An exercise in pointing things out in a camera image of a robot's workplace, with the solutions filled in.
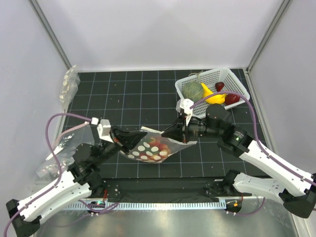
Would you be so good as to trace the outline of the clear dotted zip bag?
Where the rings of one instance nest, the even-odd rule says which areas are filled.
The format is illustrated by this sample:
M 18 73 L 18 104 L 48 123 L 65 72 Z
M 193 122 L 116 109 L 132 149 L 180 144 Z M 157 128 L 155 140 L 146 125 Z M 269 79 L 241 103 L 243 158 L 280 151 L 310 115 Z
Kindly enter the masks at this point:
M 168 157 L 179 151 L 193 146 L 197 141 L 188 143 L 162 137 L 162 132 L 142 126 L 140 131 L 147 132 L 147 135 L 128 153 L 120 151 L 120 155 L 146 163 L 162 163 Z

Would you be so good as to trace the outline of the red lychee cluster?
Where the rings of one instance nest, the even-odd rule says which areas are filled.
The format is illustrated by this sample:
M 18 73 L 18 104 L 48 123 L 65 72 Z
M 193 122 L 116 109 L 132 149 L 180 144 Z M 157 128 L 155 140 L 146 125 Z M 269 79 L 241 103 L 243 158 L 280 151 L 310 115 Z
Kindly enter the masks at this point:
M 137 151 L 140 160 L 147 163 L 161 163 L 173 155 L 167 144 L 163 143 L 160 138 L 153 136 L 141 141 Z

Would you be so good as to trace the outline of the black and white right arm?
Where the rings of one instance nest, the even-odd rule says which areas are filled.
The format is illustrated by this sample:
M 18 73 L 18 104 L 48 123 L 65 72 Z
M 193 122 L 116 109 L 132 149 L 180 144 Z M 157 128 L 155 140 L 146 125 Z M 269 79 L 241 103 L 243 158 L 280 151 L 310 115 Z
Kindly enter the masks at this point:
M 221 105 L 210 105 L 205 118 L 199 119 L 180 110 L 173 125 L 165 129 L 163 137 L 189 143 L 197 137 L 217 139 L 218 147 L 246 161 L 269 175 L 256 178 L 230 170 L 222 181 L 222 189 L 229 196 L 247 193 L 262 196 L 283 205 L 301 218 L 309 218 L 316 205 L 316 176 L 303 171 L 279 157 L 247 130 L 232 124 L 232 115 Z

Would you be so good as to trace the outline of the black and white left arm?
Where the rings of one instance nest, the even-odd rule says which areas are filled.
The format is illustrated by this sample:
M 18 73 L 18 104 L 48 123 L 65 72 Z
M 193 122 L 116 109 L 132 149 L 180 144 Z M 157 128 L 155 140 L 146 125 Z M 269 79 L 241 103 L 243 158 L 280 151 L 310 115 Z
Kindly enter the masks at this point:
M 30 237 L 42 223 L 67 205 L 93 196 L 103 195 L 105 186 L 99 166 L 122 151 L 128 153 L 147 135 L 145 131 L 124 131 L 112 127 L 102 145 L 80 144 L 73 155 L 74 162 L 58 178 L 23 200 L 6 203 L 18 237 Z

